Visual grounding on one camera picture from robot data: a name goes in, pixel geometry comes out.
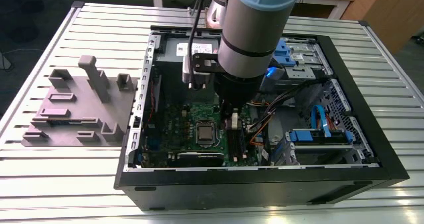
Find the orange wire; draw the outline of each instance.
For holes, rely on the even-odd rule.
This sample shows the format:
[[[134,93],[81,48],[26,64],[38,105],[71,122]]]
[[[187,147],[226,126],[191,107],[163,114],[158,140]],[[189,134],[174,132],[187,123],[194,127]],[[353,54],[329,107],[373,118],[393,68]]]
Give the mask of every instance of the orange wire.
[[[262,103],[259,101],[250,101],[251,104],[254,105],[261,105]]]
[[[253,139],[254,139],[254,137],[257,136],[258,132],[263,129],[263,127],[265,127],[265,125],[267,124],[269,120],[270,120],[270,117],[267,118],[267,120],[265,121],[265,123],[263,123],[263,124],[261,125],[261,127],[258,128],[255,134],[251,136],[250,141],[249,141],[250,144],[254,144],[254,143],[255,143],[255,142],[253,142]]]

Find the chip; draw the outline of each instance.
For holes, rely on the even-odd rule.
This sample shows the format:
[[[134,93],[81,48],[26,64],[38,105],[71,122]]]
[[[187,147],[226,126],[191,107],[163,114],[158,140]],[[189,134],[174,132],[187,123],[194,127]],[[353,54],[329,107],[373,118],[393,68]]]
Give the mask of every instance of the chip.
[[[210,126],[199,126],[197,130],[198,140],[211,140],[211,127]]]

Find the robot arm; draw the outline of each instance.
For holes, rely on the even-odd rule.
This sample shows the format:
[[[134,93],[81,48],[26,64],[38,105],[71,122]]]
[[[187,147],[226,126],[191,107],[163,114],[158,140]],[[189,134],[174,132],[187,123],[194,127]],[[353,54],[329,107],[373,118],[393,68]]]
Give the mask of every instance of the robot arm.
[[[295,0],[227,0],[214,76],[230,115],[254,96]]]

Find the motherboard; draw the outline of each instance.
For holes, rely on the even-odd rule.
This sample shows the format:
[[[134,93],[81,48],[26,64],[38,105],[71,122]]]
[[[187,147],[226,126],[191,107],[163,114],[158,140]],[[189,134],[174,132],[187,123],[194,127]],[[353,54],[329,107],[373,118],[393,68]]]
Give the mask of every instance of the motherboard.
[[[239,118],[245,128],[251,122],[246,107]],[[257,166],[254,147],[242,151],[241,159],[234,159],[230,155],[231,147],[227,145],[227,134],[219,121],[217,104],[166,104],[163,112],[155,114],[154,121],[154,125],[147,126],[145,136],[145,167],[195,167],[198,162],[205,162],[202,166],[213,166],[215,162],[230,167]],[[186,164],[175,164],[177,160],[190,161]]]

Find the slotted aluminum surface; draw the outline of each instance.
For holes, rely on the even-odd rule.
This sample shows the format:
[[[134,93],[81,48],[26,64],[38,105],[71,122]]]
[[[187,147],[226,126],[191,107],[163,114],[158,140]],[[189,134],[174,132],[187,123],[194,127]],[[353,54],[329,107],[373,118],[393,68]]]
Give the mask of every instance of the slotted aluminum surface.
[[[286,33],[326,35],[378,119],[410,179],[334,205],[141,212],[113,190],[118,148],[23,147],[21,135],[54,68],[82,75],[94,55],[107,76],[138,77],[150,25],[190,26],[181,9],[85,4],[70,9],[0,122],[0,220],[54,223],[418,223],[424,220],[422,96],[373,32],[354,21],[291,17]]]

